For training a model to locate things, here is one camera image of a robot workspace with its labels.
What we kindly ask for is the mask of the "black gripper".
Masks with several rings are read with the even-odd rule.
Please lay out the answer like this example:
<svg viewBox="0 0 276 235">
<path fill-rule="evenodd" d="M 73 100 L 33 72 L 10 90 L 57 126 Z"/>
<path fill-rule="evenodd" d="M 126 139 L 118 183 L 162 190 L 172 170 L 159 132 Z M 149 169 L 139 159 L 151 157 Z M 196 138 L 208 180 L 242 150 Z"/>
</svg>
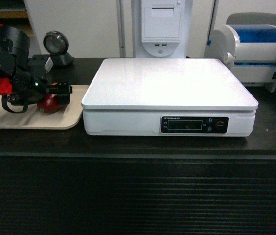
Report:
<svg viewBox="0 0 276 235">
<path fill-rule="evenodd" d="M 68 105 L 73 91 L 69 81 L 49 75 L 31 75 L 28 72 L 15 75 L 10 79 L 10 84 L 12 94 L 7 95 L 7 102 L 14 106 L 41 103 L 49 94 L 58 97 L 60 105 Z"/>
</svg>

